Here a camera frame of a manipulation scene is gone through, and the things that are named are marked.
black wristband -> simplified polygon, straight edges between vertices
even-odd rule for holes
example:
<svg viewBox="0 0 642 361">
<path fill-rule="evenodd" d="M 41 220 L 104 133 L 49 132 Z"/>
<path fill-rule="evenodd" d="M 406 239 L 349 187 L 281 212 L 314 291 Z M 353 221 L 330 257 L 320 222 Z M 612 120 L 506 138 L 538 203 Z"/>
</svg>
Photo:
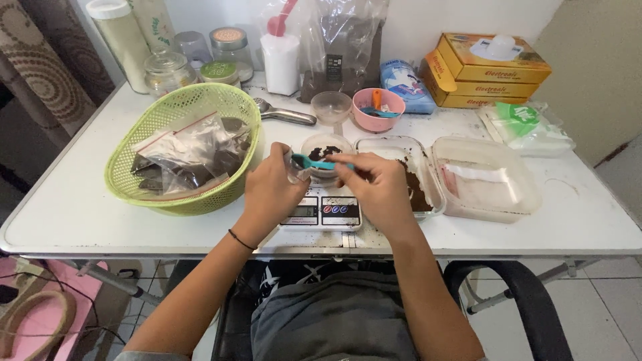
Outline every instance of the black wristband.
<svg viewBox="0 0 642 361">
<path fill-rule="evenodd" d="M 231 230 L 231 229 L 228 229 L 227 231 L 230 233 L 230 235 L 231 235 L 235 240 L 237 240 L 240 244 L 242 244 L 242 245 L 244 245 L 245 247 L 247 247 L 247 249 L 251 249 L 252 251 L 256 251 L 256 250 L 257 250 L 256 248 L 252 248 L 252 247 L 248 246 L 247 244 L 243 243 L 243 241 L 241 241 L 241 240 L 236 236 L 236 234 L 234 234 L 234 232 L 232 232 L 232 230 Z"/>
</svg>

green plastic basket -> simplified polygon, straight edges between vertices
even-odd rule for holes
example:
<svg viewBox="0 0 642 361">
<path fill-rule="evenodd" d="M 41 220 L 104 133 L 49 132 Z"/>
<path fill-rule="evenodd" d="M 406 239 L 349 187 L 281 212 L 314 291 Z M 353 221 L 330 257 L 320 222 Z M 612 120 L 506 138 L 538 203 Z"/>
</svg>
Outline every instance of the green plastic basket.
<svg viewBox="0 0 642 361">
<path fill-rule="evenodd" d="M 241 168 L 230 179 L 198 195 L 179 200 L 141 200 L 149 193 L 138 188 L 141 178 L 130 173 L 135 155 L 131 150 L 132 145 L 201 105 L 211 105 L 221 117 L 240 118 L 252 127 L 252 144 Z M 254 100 L 241 89 L 221 83 L 194 84 L 181 88 L 157 100 L 138 119 L 109 158 L 105 167 L 105 183 L 116 197 L 125 202 L 161 213 L 193 216 L 215 211 L 243 194 L 245 170 L 256 150 L 260 127 L 259 109 Z"/>
</svg>

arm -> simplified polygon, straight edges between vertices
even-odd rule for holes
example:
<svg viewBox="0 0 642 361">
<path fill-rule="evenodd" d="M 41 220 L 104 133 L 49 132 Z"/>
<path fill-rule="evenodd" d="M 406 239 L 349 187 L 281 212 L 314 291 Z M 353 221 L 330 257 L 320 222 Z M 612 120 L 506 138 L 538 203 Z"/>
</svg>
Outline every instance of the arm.
<svg viewBox="0 0 642 361">
<path fill-rule="evenodd" d="M 288 180 L 283 155 L 289 149 L 273 143 L 270 156 L 247 175 L 245 207 L 232 231 L 250 247 L 257 247 L 308 190 L 309 182 Z M 156 307 L 123 351 L 190 355 L 251 254 L 226 234 Z"/>
<path fill-rule="evenodd" d="M 441 278 L 437 261 L 415 220 L 403 166 L 374 154 L 332 155 L 369 173 L 366 182 L 338 164 L 338 186 L 357 197 L 368 219 L 388 238 L 410 334 L 423 360 L 476 361 L 484 357 L 473 329 Z"/>
</svg>

white tile floor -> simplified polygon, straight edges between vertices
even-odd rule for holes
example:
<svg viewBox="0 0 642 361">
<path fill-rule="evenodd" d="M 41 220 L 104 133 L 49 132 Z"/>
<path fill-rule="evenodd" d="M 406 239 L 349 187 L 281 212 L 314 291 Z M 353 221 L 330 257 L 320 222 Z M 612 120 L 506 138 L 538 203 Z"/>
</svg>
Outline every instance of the white tile floor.
<svg viewBox="0 0 642 361">
<path fill-rule="evenodd" d="M 536 274 L 561 264 L 552 260 L 523 262 Z M 174 267 L 172 261 L 156 261 L 152 278 L 140 279 L 138 285 L 155 295 L 162 295 Z M 478 293 L 489 297 L 504 291 L 506 285 L 489 270 L 483 270 L 472 283 Z M 565 277 L 546 285 L 553 299 L 575 361 L 642 361 L 642 267 L 633 258 L 605 260 L 578 272 L 578 277 Z M 153 307 L 132 299 L 127 317 L 118 329 L 125 341 L 137 326 L 151 314 Z M 468 315 L 491 361 L 532 360 L 517 307 L 506 301 L 476 315 Z M 195 351 L 194 359 L 209 361 L 216 326 L 211 327 Z M 106 356 L 88 353 L 83 361 L 112 361 L 122 350 L 118 341 Z"/>
</svg>

pink bowl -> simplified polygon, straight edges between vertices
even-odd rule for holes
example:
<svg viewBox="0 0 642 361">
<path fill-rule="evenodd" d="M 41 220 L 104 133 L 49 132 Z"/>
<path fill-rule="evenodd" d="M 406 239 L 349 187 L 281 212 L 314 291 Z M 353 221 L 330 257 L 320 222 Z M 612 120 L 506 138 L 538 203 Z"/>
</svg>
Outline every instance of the pink bowl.
<svg viewBox="0 0 642 361">
<path fill-rule="evenodd" d="M 372 106 L 372 91 L 375 88 L 367 88 L 358 91 L 352 97 L 352 113 L 354 120 L 361 125 L 364 129 L 371 132 L 383 132 L 390 130 L 399 121 L 401 115 L 394 118 L 380 118 L 376 116 L 369 116 L 360 111 L 360 108 Z M 381 104 L 387 104 L 391 112 L 402 113 L 406 110 L 406 104 L 403 99 L 386 89 L 379 89 L 381 91 Z"/>
</svg>

